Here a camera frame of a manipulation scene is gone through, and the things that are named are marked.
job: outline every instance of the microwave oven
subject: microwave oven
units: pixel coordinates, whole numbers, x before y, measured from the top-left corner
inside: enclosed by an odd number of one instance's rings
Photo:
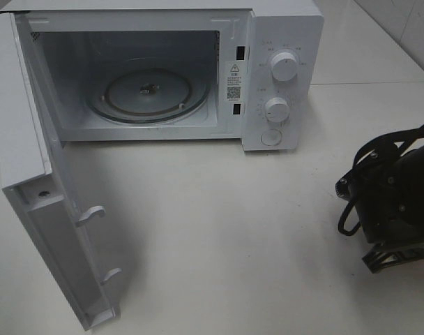
[[[63,144],[241,138],[293,149],[312,0],[13,0],[0,11],[1,183],[85,329],[113,318]]]

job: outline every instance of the white table surface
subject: white table surface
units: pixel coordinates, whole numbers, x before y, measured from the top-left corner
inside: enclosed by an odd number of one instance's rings
[[[333,186],[376,135],[424,122],[424,83],[317,85],[298,149],[69,144],[122,316],[93,334],[424,334],[424,261],[373,275]],[[83,334],[0,192],[0,334]]]
[[[315,1],[325,23],[313,84],[424,82],[424,71],[354,0]]]

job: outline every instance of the power level knob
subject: power level knob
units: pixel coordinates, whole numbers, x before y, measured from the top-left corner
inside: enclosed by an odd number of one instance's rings
[[[280,123],[289,117],[289,104],[285,99],[275,97],[265,104],[265,111],[268,121]]]
[[[273,77],[280,82],[287,82],[297,74],[297,56],[290,51],[281,51],[271,58]]]

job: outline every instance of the open door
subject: open door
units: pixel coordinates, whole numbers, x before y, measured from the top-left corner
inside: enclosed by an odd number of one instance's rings
[[[102,206],[79,208],[48,113],[53,97],[34,54],[34,38],[22,14],[0,14],[1,182],[83,328],[89,329],[116,315],[103,285],[120,269],[98,271],[84,224],[105,211]]]

